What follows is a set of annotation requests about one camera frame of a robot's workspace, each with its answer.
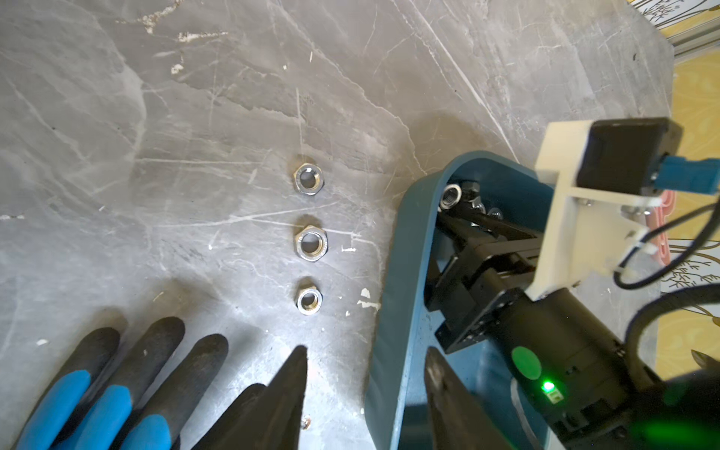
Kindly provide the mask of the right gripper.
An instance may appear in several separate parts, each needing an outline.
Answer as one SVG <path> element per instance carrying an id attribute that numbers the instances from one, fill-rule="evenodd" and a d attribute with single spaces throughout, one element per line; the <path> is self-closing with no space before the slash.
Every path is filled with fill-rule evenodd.
<path id="1" fill-rule="evenodd" d="M 498 219 L 450 216 L 436 219 L 435 232 L 440 242 L 431 246 L 424 302 L 442 313 L 435 338 L 453 354 L 484 341 L 496 312 L 529 287 L 543 234 Z"/>

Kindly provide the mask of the teal plastic storage box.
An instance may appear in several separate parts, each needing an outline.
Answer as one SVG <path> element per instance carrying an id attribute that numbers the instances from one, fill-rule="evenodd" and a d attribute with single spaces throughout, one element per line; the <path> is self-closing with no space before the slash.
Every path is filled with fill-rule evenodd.
<path id="1" fill-rule="evenodd" d="M 414 182 L 397 213 L 388 257 L 382 307 L 369 364 L 365 420 L 379 449 L 429 449 L 429 409 L 424 384 L 428 348 L 437 346 L 438 312 L 424 305 L 437 208 L 451 181 L 475 181 L 485 203 L 504 216 L 543 230 L 553 190 L 533 171 L 491 152 L 474 151 Z M 481 403 L 494 425 L 517 449 L 547 446 L 551 431 L 512 382 L 499 351 L 485 341 L 446 358 L 451 369 Z"/>

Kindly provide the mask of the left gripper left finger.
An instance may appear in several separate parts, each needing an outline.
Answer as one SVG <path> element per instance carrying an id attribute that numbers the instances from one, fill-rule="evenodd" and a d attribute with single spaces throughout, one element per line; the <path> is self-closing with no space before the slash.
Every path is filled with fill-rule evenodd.
<path id="1" fill-rule="evenodd" d="M 296 449 L 308 378 L 297 346 L 269 384 L 253 384 L 195 444 L 196 449 Z"/>

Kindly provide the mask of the steel hex nut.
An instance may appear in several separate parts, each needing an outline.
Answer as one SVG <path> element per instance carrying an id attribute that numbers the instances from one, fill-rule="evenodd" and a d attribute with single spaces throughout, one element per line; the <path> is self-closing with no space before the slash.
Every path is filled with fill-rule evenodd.
<path id="1" fill-rule="evenodd" d="M 303 315 L 311 316 L 320 310 L 323 300 L 323 294 L 318 287 L 310 285 L 298 291 L 295 305 Z"/>
<path id="2" fill-rule="evenodd" d="M 314 225 L 307 225 L 294 238 L 295 251 L 304 261 L 315 263 L 328 252 L 329 242 L 326 231 Z"/>
<path id="3" fill-rule="evenodd" d="M 303 163 L 295 171 L 295 189 L 306 196 L 317 195 L 324 187 L 324 175 L 322 169 L 313 163 Z"/>

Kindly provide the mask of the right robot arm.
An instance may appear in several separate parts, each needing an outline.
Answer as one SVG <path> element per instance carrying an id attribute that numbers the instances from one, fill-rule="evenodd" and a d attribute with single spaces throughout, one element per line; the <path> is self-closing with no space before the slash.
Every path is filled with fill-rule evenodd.
<path id="1" fill-rule="evenodd" d="M 461 386 L 446 356 L 482 341 L 500 351 L 530 405 L 568 449 L 716 449 L 719 366 L 659 378 L 639 358 L 645 328 L 662 315 L 716 303 L 715 284 L 670 292 L 643 307 L 623 339 L 563 288 L 534 301 L 539 232 L 496 219 L 442 214 L 446 265 L 432 262 L 425 304 L 444 322 L 426 358 L 437 449 L 508 449 L 511 441 Z"/>

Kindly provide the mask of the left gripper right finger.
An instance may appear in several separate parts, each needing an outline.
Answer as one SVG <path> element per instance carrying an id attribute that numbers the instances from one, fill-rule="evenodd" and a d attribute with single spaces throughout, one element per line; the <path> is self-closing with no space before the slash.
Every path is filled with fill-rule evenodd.
<path id="1" fill-rule="evenodd" d="M 424 381 L 434 449 L 514 449 L 437 348 L 427 349 Z"/>

